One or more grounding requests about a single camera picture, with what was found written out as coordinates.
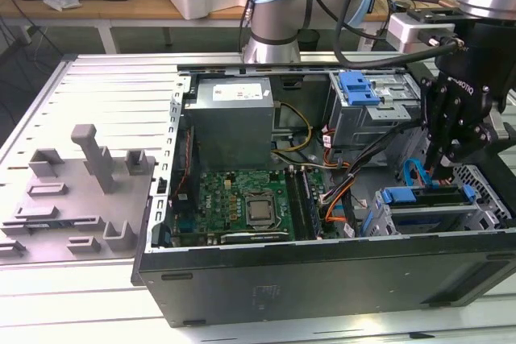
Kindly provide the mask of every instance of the wooden table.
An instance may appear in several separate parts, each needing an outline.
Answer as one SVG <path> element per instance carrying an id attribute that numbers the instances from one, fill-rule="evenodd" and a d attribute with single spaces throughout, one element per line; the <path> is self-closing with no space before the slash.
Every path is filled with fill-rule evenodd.
<path id="1" fill-rule="evenodd" d="M 170 27 L 237 27 L 243 12 L 243 7 L 238 6 L 215 11 L 206 18 L 185 20 L 170 0 L 85 0 L 81 2 L 82 7 L 63 12 L 53 10 L 41 1 L 15 1 L 38 26 L 96 27 L 108 54 L 119 52 L 111 34 L 112 27 L 163 27 L 165 41 L 170 44 Z M 366 15 L 360 27 L 370 34 L 375 34 L 386 20 L 387 14 L 386 1 L 377 0 L 372 13 Z M 18 27 L 18 34 L 29 41 L 24 27 L 30 23 L 19 13 L 11 0 L 0 0 L 0 15 L 6 24 Z M 370 42 L 364 40 L 360 48 L 367 49 L 368 44 Z"/>

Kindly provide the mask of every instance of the white paper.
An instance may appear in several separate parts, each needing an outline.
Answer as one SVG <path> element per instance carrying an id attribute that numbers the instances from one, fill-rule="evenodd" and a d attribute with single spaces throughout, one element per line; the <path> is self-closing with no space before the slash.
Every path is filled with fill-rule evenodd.
<path id="1" fill-rule="evenodd" d="M 213 88 L 213 101 L 261 100 L 261 84 L 223 84 Z"/>
<path id="2" fill-rule="evenodd" d="M 43 3 L 58 11 L 62 11 L 66 8 L 78 8 L 82 6 L 79 0 L 43 0 Z"/>

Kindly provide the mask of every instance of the metal table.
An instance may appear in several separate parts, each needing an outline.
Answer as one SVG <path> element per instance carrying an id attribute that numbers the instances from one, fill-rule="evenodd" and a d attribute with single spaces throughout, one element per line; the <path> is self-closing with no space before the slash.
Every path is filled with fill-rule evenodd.
<path id="1" fill-rule="evenodd" d="M 335 60 L 329 53 L 302 59 Z M 55 147 L 63 157 L 83 158 L 69 139 L 69 128 L 77 123 L 94 123 L 98 143 L 107 145 L 112 156 L 135 147 L 157 155 L 177 64 L 213 61 L 237 64 L 239 57 L 79 56 L 62 62 L 0 150 L 0 217 L 12 213 L 32 174 L 27 162 L 37 147 Z M 428 66 L 435 70 L 432 63 Z M 510 106 L 508 114 L 513 112 Z M 516 335 L 516 276 L 459 309 L 171 329 L 147 289 L 131 285 L 131 269 L 132 259 L 1 267 L 2 342 L 412 342 L 426 334 L 430 336 L 425 343 L 495 343 L 511 342 Z M 352 284 L 342 278 L 341 286 Z"/>

